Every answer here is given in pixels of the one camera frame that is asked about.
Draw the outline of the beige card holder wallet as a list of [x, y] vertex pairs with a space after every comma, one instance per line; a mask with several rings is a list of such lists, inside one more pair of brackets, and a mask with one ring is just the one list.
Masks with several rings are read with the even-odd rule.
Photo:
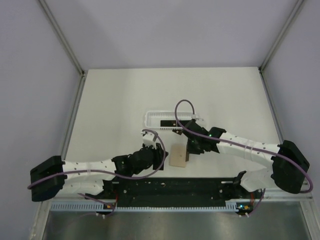
[[171, 167], [185, 168], [187, 165], [187, 147], [183, 144], [173, 144], [169, 153]]

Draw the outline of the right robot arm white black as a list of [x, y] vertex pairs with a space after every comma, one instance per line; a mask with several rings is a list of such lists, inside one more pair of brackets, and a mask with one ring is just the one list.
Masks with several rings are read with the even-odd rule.
[[302, 193], [310, 163], [294, 142], [257, 142], [236, 136], [219, 127], [206, 130], [194, 119], [183, 125], [182, 133], [188, 138], [191, 154], [227, 154], [263, 167], [254, 171], [244, 170], [237, 175], [233, 185], [233, 192], [237, 197], [245, 198], [258, 189], [274, 187], [291, 194]]

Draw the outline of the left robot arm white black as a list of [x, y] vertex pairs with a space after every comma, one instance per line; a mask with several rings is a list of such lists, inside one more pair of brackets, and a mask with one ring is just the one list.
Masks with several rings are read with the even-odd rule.
[[114, 191], [111, 183], [117, 179], [140, 180], [141, 172], [163, 170], [169, 153], [160, 144], [142, 145], [128, 155], [94, 162], [70, 162], [55, 155], [30, 170], [31, 200], [43, 202], [58, 193], [90, 194], [109, 198]]

